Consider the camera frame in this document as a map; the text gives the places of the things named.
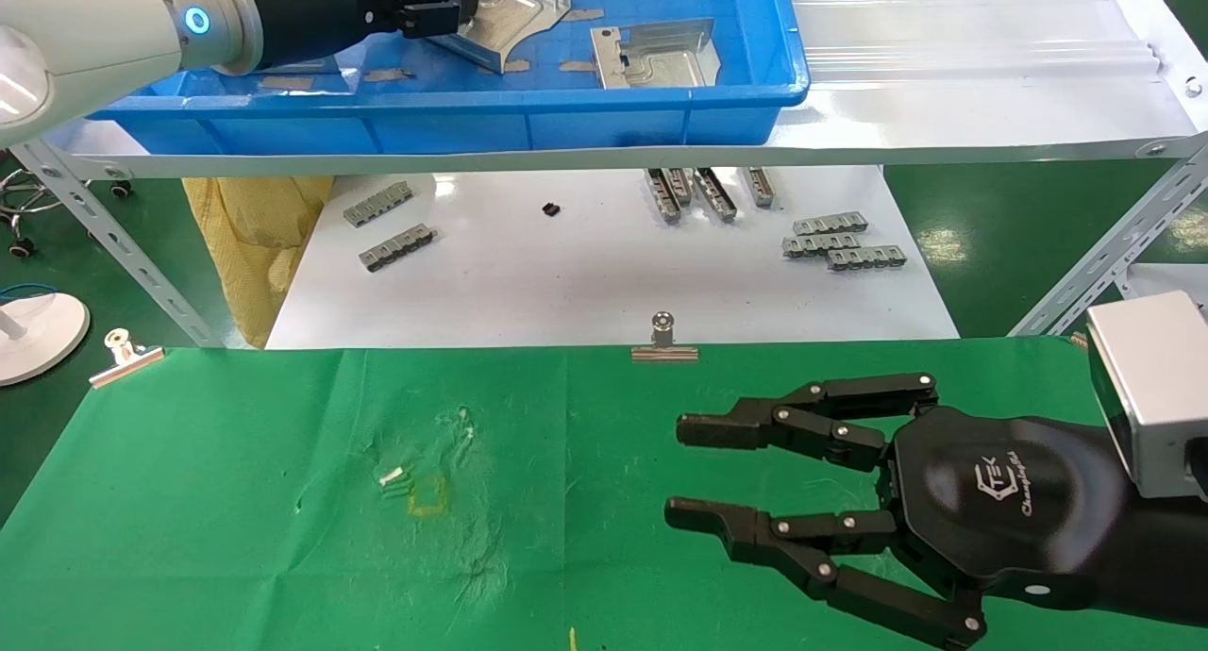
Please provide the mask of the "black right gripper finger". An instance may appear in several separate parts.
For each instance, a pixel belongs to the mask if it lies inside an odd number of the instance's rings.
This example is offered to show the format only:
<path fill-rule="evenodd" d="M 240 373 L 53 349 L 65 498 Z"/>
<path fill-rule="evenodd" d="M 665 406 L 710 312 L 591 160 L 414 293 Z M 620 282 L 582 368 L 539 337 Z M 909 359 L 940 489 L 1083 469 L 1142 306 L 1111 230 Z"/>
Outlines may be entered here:
<path fill-rule="evenodd" d="M 743 451 L 777 446 L 870 472 L 885 458 L 889 443 L 863 420 L 917 415 L 937 402 L 935 376 L 927 373 L 815 380 L 782 397 L 742 397 L 728 413 L 679 415 L 676 440 Z"/>
<path fill-rule="evenodd" d="M 902 546 L 889 510 L 774 517 L 766 510 L 672 496 L 673 529 L 716 536 L 730 560 L 768 568 L 807 598 L 940 650 L 966 650 L 988 632 L 977 593 L 927 594 L 858 568 L 838 556 L 879 556 Z"/>

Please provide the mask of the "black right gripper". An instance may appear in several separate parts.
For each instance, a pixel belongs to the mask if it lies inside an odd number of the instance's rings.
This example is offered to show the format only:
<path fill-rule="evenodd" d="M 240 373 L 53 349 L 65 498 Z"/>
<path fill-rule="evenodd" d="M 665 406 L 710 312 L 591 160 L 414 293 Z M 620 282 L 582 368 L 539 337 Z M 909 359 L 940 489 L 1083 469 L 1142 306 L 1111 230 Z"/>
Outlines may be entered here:
<path fill-rule="evenodd" d="M 1136 608 L 1120 536 L 1136 490 L 1104 428 L 936 407 L 898 429 L 888 463 L 890 551 L 940 594 Z"/>

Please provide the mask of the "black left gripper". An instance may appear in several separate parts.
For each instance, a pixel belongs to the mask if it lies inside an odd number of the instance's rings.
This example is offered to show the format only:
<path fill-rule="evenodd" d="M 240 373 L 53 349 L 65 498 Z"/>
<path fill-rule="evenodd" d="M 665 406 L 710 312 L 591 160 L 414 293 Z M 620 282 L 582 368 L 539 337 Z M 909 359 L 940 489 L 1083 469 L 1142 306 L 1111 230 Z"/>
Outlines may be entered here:
<path fill-rule="evenodd" d="M 478 14 L 478 0 L 254 0 L 260 16 L 260 60 L 254 72 L 318 60 L 360 43 L 374 31 L 403 37 L 454 35 Z"/>

